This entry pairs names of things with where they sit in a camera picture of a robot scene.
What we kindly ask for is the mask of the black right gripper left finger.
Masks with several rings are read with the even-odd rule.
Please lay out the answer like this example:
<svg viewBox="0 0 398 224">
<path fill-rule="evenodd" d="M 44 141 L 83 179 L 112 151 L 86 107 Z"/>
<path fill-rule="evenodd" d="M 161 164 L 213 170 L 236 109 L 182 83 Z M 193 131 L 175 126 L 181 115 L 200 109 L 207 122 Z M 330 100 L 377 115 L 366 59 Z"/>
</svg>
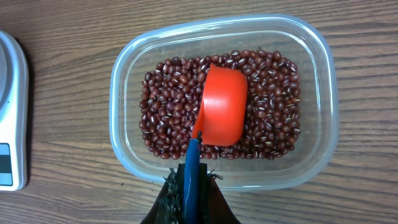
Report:
<svg viewBox="0 0 398 224">
<path fill-rule="evenodd" d="M 183 223 L 182 198 L 183 192 L 178 184 L 178 175 L 174 168 L 164 178 L 165 183 L 160 190 L 152 208 L 141 224 L 179 224 Z"/>
</svg>

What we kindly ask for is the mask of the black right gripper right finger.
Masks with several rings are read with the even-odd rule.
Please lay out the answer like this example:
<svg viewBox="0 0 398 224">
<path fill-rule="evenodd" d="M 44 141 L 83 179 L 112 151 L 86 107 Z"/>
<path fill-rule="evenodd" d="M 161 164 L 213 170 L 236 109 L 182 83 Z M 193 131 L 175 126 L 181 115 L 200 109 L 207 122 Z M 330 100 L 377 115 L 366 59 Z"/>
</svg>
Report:
<svg viewBox="0 0 398 224">
<path fill-rule="evenodd" d="M 198 174 L 198 224 L 240 224 L 226 202 L 216 181 L 216 174 L 207 173 L 207 165 L 200 163 Z"/>
</svg>

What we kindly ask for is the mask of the red measuring scoop blue handle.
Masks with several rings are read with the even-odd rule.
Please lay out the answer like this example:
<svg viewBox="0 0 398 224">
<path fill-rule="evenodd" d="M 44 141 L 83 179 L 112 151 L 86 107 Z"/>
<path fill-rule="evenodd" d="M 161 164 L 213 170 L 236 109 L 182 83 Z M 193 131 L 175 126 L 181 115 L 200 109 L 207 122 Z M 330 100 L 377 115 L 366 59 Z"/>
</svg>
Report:
<svg viewBox="0 0 398 224">
<path fill-rule="evenodd" d="M 243 132 L 248 84 L 230 68 L 210 65 L 200 110 L 186 152 L 183 178 L 184 223 L 197 223 L 201 146 L 232 146 Z"/>
</svg>

